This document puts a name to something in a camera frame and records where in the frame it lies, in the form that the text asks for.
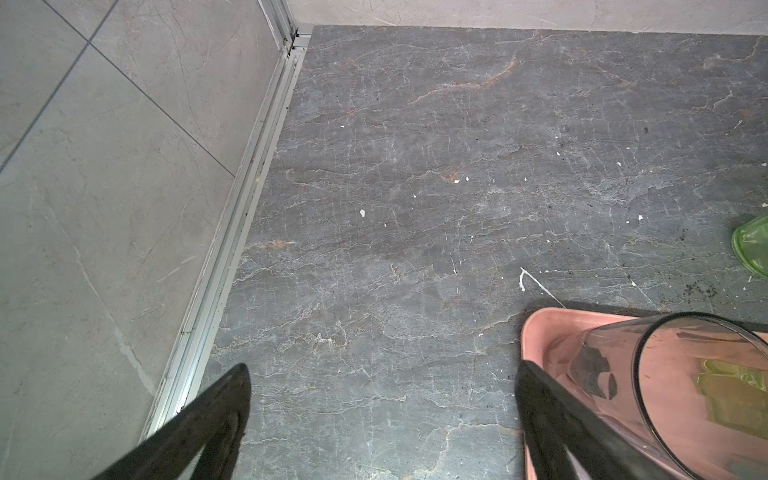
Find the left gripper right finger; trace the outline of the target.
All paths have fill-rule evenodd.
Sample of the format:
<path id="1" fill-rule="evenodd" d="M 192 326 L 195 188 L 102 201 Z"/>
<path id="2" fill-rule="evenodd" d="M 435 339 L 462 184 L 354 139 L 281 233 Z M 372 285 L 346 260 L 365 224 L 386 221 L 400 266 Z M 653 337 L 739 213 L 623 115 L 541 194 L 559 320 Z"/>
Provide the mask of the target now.
<path id="1" fill-rule="evenodd" d="M 672 479 L 532 361 L 519 364 L 515 395 L 538 479 Z"/>

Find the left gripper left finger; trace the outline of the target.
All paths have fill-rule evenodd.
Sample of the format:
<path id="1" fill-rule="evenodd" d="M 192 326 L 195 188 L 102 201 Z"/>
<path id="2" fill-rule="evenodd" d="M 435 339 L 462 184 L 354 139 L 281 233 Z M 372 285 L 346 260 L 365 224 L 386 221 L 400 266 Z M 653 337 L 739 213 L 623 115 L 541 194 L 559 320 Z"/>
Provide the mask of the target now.
<path id="1" fill-rule="evenodd" d="M 230 479 L 250 414 L 249 370 L 239 363 L 98 479 Z"/>

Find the dark grey tall glass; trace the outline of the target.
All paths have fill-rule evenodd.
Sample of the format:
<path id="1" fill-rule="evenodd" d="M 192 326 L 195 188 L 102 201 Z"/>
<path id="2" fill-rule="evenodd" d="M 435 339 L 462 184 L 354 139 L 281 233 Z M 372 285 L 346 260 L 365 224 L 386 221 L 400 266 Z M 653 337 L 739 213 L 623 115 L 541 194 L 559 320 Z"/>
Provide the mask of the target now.
<path id="1" fill-rule="evenodd" d="M 767 371 L 767 336 L 709 314 L 629 318 L 545 309 L 524 357 L 678 479 L 764 479 L 767 439 L 708 419 L 702 360 Z"/>

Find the green short glass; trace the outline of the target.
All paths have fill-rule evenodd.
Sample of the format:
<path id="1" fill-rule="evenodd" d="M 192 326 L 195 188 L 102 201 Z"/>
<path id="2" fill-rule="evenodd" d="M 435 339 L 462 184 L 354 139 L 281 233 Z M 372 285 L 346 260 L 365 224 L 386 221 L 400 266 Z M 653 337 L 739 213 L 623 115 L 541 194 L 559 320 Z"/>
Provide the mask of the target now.
<path id="1" fill-rule="evenodd" d="M 731 235 L 731 247 L 744 268 L 766 279 L 768 276 L 767 215 L 755 217 L 737 227 Z"/>

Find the green tall glass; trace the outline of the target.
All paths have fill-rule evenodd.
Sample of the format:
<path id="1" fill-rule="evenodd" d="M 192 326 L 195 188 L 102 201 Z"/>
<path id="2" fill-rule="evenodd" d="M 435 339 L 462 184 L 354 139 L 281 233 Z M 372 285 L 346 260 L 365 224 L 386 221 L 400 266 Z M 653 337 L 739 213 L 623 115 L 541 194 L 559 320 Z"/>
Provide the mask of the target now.
<path id="1" fill-rule="evenodd" d="M 708 419 L 747 435 L 767 439 L 767 371 L 724 360 L 700 363 L 695 377 Z"/>

